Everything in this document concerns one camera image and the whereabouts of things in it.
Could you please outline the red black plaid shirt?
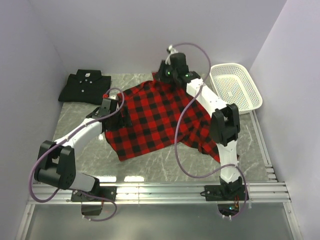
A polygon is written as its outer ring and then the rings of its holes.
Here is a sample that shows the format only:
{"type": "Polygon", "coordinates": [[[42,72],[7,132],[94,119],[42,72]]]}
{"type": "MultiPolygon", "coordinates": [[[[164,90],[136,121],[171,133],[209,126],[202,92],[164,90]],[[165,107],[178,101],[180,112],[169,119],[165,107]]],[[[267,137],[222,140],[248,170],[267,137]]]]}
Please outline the red black plaid shirt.
{"type": "Polygon", "coordinates": [[[182,88],[153,79],[117,95],[127,106],[132,125],[108,131],[105,138],[120,161],[163,149],[174,141],[220,161],[210,138],[210,115],[197,101],[183,114],[192,97],[182,88]]]}

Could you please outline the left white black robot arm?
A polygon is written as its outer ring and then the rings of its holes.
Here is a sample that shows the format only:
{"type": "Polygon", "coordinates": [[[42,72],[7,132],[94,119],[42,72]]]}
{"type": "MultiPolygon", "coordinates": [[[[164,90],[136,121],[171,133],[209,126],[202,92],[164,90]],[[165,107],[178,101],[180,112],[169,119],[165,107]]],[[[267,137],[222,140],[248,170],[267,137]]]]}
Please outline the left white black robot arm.
{"type": "Polygon", "coordinates": [[[100,134],[131,125],[128,107],[123,101],[103,99],[101,106],[89,113],[74,130],[55,141],[46,140],[40,145],[31,178],[60,190],[83,191],[85,198],[96,201],[101,195],[100,181],[77,171],[76,157],[100,134]]]}

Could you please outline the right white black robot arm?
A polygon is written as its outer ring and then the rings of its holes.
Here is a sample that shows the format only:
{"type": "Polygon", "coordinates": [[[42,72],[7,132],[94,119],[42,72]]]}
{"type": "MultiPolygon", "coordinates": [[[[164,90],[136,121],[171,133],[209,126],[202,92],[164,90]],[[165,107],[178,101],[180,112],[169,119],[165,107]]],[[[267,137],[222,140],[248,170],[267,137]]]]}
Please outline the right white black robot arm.
{"type": "Polygon", "coordinates": [[[216,143],[222,169],[220,170],[219,194],[226,200],[233,199],[242,186],[241,174],[237,170],[237,140],[240,132],[239,109],[218,97],[194,71],[189,71],[186,55],[174,48],[161,61],[157,81],[174,84],[183,89],[185,95],[193,97],[210,116],[209,135],[216,143]]]}

